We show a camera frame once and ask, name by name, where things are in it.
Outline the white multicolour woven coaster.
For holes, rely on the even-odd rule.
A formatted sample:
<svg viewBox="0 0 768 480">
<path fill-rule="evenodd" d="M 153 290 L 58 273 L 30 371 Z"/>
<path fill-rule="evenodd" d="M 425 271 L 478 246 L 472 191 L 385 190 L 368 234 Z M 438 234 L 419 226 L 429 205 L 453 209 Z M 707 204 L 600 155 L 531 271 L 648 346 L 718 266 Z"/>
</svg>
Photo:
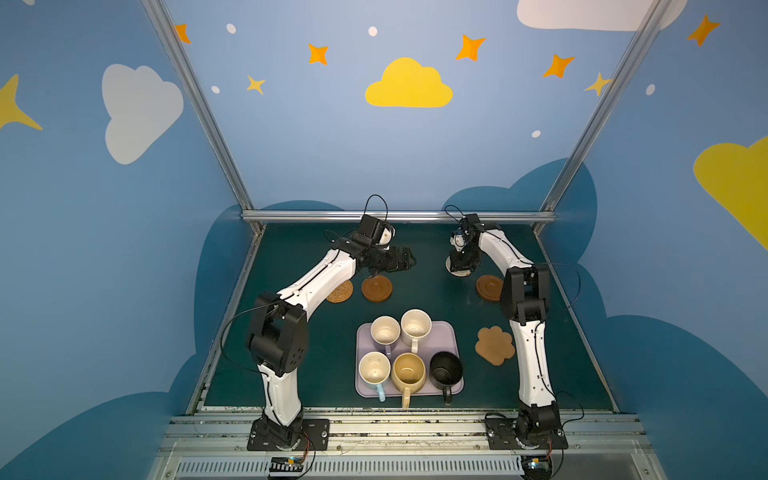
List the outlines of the white multicolour woven coaster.
<svg viewBox="0 0 768 480">
<path fill-rule="evenodd" d="M 456 277 L 467 277 L 473 273 L 473 269 L 471 268 L 455 268 L 450 257 L 446 259 L 445 266 L 447 271 Z"/>
</svg>

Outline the brown wooden round coaster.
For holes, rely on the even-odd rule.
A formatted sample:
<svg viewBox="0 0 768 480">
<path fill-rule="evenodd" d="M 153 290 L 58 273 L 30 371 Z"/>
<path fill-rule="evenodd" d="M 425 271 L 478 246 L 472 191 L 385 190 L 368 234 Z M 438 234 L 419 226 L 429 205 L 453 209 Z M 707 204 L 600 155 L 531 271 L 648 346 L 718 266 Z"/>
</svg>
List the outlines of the brown wooden round coaster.
<svg viewBox="0 0 768 480">
<path fill-rule="evenodd" d="M 483 275 L 476 280 L 477 294 L 484 300 L 499 302 L 503 290 L 504 280 L 495 275 Z"/>
<path fill-rule="evenodd" d="M 380 303 L 390 298 L 393 293 L 393 284 L 389 278 L 377 275 L 366 278 L 361 285 L 364 298 L 373 303 Z"/>
</svg>

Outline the woven rattan round coaster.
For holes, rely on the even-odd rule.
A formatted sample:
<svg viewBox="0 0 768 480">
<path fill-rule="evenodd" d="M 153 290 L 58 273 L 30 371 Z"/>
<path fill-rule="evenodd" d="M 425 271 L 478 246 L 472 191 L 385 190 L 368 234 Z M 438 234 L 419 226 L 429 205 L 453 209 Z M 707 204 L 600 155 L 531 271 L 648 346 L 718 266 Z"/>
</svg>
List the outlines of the woven rattan round coaster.
<svg viewBox="0 0 768 480">
<path fill-rule="evenodd" d="M 336 287 L 327 297 L 326 300 L 333 304 L 343 303 L 351 298 L 354 292 L 354 285 L 350 280 L 344 281 L 338 287 Z"/>
</svg>

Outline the cream mug lilac handle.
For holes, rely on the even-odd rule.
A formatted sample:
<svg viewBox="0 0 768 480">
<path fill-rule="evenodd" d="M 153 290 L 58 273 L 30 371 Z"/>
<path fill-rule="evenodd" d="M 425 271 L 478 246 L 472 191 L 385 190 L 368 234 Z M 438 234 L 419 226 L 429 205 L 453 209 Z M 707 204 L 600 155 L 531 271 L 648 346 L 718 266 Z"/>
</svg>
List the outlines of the cream mug lilac handle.
<svg viewBox="0 0 768 480">
<path fill-rule="evenodd" d="M 371 338 L 376 350 L 387 358 L 392 358 L 392 350 L 399 340 L 401 333 L 400 323 L 391 316 L 376 318 L 370 328 Z"/>
</svg>

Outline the cork paw shaped coaster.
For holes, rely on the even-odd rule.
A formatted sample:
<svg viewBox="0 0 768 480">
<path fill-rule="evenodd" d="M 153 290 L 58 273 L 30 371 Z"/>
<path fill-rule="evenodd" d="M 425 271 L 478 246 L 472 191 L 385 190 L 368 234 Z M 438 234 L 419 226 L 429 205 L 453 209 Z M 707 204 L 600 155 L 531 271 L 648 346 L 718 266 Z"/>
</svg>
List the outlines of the cork paw shaped coaster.
<svg viewBox="0 0 768 480">
<path fill-rule="evenodd" d="M 512 335 L 499 326 L 483 327 L 478 331 L 475 351 L 493 366 L 501 366 L 516 353 Z"/>
</svg>

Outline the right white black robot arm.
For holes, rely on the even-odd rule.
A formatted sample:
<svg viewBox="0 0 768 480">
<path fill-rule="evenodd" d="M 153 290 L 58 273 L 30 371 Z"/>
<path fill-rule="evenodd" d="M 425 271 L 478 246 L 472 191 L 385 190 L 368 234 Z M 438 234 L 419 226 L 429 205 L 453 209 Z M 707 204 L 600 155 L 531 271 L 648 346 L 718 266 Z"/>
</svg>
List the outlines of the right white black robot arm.
<svg viewBox="0 0 768 480">
<path fill-rule="evenodd" d="M 446 268 L 454 276 L 466 276 L 487 255 L 504 275 L 500 309 L 510 323 L 517 349 L 518 434 L 545 434 L 561 428 L 559 405 L 548 373 L 545 330 L 550 307 L 550 269 L 528 259 L 501 227 L 476 214 L 458 220 L 450 237 L 453 250 Z"/>
</svg>

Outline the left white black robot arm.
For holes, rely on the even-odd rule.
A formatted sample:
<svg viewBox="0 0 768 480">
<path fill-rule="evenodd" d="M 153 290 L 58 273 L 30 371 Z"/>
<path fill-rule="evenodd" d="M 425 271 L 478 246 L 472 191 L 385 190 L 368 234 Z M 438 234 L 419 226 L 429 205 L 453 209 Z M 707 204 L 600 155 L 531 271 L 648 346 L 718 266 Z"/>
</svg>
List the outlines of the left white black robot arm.
<svg viewBox="0 0 768 480">
<path fill-rule="evenodd" d="M 347 236 L 333 241 L 323 258 L 298 280 L 276 293 L 259 295 L 250 320 L 245 347 L 260 373 L 268 421 L 289 432 L 302 416 L 297 369 L 309 348 L 308 323 L 315 310 L 361 269 L 372 275 L 412 268 L 416 260 L 408 247 L 392 244 L 395 227 L 364 214 Z"/>
</svg>

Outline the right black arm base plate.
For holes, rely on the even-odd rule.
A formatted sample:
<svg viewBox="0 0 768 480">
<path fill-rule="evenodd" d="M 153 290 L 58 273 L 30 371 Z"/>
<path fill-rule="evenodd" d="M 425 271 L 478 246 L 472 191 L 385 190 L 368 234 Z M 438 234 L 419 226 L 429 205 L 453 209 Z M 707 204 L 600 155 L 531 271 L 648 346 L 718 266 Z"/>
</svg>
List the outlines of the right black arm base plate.
<svg viewBox="0 0 768 480">
<path fill-rule="evenodd" d="M 483 420 L 491 450 L 565 450 L 568 441 L 561 429 L 536 430 L 522 418 L 486 416 Z"/>
</svg>

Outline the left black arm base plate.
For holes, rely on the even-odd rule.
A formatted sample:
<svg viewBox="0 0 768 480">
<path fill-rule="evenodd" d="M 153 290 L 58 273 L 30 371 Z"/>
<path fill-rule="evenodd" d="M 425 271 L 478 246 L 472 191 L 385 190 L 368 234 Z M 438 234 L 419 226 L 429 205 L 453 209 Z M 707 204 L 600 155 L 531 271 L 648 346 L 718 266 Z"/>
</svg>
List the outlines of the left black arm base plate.
<svg viewBox="0 0 768 480">
<path fill-rule="evenodd" d="M 251 425 L 248 451 L 325 451 L 328 448 L 330 422 L 327 419 L 297 418 L 288 426 L 262 416 Z"/>
</svg>

